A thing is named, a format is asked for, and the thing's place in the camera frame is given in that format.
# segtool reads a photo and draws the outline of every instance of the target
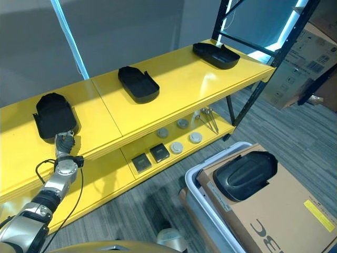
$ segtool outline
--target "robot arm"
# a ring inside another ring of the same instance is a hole
[[[0,229],[0,252],[37,253],[40,251],[48,235],[48,224],[52,220],[53,213],[75,181],[78,168],[84,163],[83,157],[70,155],[73,145],[73,131],[56,135],[55,172],[32,201]]]

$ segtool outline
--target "gray carpet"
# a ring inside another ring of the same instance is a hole
[[[232,95],[236,114],[250,94],[246,89]],[[229,120],[225,100],[212,107]],[[336,114],[320,105],[279,111],[260,98],[229,140],[215,141],[64,227],[49,250],[98,240],[154,242],[167,219],[185,236],[189,252],[208,252],[177,198],[181,179],[189,168],[238,141],[263,145],[336,216],[336,122]]]

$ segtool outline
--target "yellow shelf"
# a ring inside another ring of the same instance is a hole
[[[214,116],[217,126],[219,127],[219,134],[212,132],[207,126],[203,125],[200,120],[195,120],[192,116],[193,115],[190,114],[185,117],[185,119],[190,122],[189,128],[185,130],[179,129],[175,122],[167,125],[166,127],[169,130],[169,136],[166,139],[158,138],[156,133],[153,132],[126,145],[122,150],[117,149],[95,161],[85,161],[85,166],[83,167],[84,188],[82,197],[66,224],[80,218],[119,194],[127,191],[131,187],[159,173],[201,147],[234,131],[234,127],[217,114],[214,114]],[[199,132],[202,134],[203,140],[201,143],[192,144],[188,140],[188,136],[192,132]],[[168,159],[156,163],[151,154],[149,154],[149,148],[159,143],[164,143],[166,148],[170,150],[169,145],[174,141],[179,141],[184,145],[183,152],[181,154],[173,154],[170,152],[170,157]],[[131,159],[143,152],[146,152],[152,167],[138,174]],[[40,183],[38,188],[22,192],[20,196],[3,203],[0,206],[0,221],[4,220],[7,216],[17,214],[22,206],[27,202],[30,202],[30,200],[37,194],[41,186]],[[54,213],[53,219],[49,225],[51,232],[54,232],[61,225],[63,220],[73,209],[80,193],[80,186],[81,175],[80,172],[78,172],[77,179],[71,186],[69,194]]]
[[[66,97],[81,125],[75,137],[76,146],[72,150],[73,155],[87,157],[108,140],[121,137],[121,133],[90,80],[53,92]],[[55,145],[46,143],[39,137],[33,118],[33,113],[36,113],[36,103],[42,95],[9,105],[0,111],[0,202],[8,201],[38,186],[36,165],[43,160],[55,158]],[[44,178],[53,172],[49,163],[42,165],[39,171]]]
[[[274,68],[236,52],[241,58],[229,70],[219,70],[204,62],[192,52],[192,46],[132,65],[148,71],[160,86],[159,96],[147,104],[136,104],[129,97],[117,78],[118,70],[53,91],[66,97],[80,120],[81,129],[72,155],[83,155],[89,161],[125,145],[130,147],[129,143],[160,127],[270,78]],[[41,96],[0,111],[0,203],[39,186],[35,166],[55,157],[54,146],[38,136],[32,116]],[[44,178],[51,172],[50,165],[41,166]]]
[[[150,103],[132,100],[118,80],[118,70],[92,81],[123,138],[135,140],[258,80],[266,81],[274,72],[274,68],[236,52],[241,58],[229,70],[206,63],[192,52],[192,46],[133,64],[148,71],[160,86],[158,97]]]

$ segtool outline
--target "cardboard box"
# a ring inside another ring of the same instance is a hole
[[[324,99],[323,105],[337,112],[337,70],[315,92],[315,95]]]
[[[261,97],[276,108],[283,109],[297,102],[313,81],[293,65],[282,62]]]
[[[336,0],[321,0],[311,15],[309,22],[337,42]]]
[[[310,84],[337,63],[337,44],[307,24],[261,96],[278,109],[296,102]]]
[[[247,252],[328,252],[337,242],[337,221],[281,164],[269,184],[242,202],[226,198],[212,174],[258,144],[205,168],[197,177]]]

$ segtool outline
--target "black metal frame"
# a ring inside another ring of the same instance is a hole
[[[224,19],[232,13],[232,11],[234,11],[237,7],[239,7],[245,0],[240,0],[238,1],[227,13],[227,7],[228,7],[228,3],[229,0],[221,0],[220,3],[220,9],[219,12],[217,14],[217,18],[216,18],[216,22],[214,25],[214,30],[213,30],[213,34],[212,34],[212,39],[217,40],[219,35],[225,36],[231,40],[237,41],[241,44],[244,44],[246,46],[249,46],[255,50],[258,50],[260,52],[263,52],[267,55],[270,55],[271,57],[273,57],[273,61],[270,64],[272,67],[279,67],[280,64],[282,63],[282,61],[284,60],[285,56],[288,54],[288,52],[290,51],[291,47],[293,46],[293,44],[296,42],[296,39],[299,37],[300,33],[302,32],[304,26],[306,25],[306,23],[308,22],[310,16],[312,15],[312,13],[314,12],[314,10],[316,9],[318,3],[320,2],[320,0],[309,0],[308,3],[306,4],[305,8],[303,9],[299,19],[297,20],[296,24],[294,25],[293,29],[290,31],[289,36],[287,37],[287,39],[285,40],[284,44],[282,45],[282,47],[277,51],[277,52],[273,52],[270,51],[262,46],[256,45],[255,43],[251,43],[249,41],[246,41],[242,38],[236,37],[236,36],[232,36],[224,31],[221,30],[221,26],[222,23],[224,21]],[[252,93],[252,95],[250,96],[250,98],[248,99],[248,101],[246,102],[246,104],[244,105],[244,107],[242,108],[242,110],[240,111],[240,113],[238,114],[237,117],[235,117],[234,115],[234,110],[233,110],[233,105],[232,105],[232,101],[231,101],[231,97],[230,95],[226,97],[227,100],[227,105],[228,105],[228,109],[230,112],[230,117],[231,117],[231,121],[232,121],[232,125],[233,126],[238,126],[240,124],[240,122],[242,121],[242,119],[245,117],[245,115],[247,114],[248,110],[252,107],[252,105],[254,104],[254,102],[256,101],[256,99],[259,97],[259,95],[261,94],[261,92],[263,91],[263,89],[265,88],[265,86],[267,85],[267,82],[264,83],[262,81],[259,82],[259,84],[257,85],[256,89],[254,90],[254,92]]]
[[[313,95],[322,85],[328,80],[332,73],[337,69],[337,64],[333,65],[328,71],[326,71],[323,75],[317,78],[310,87],[304,92],[304,95],[298,100],[297,104],[304,104],[310,97]]]

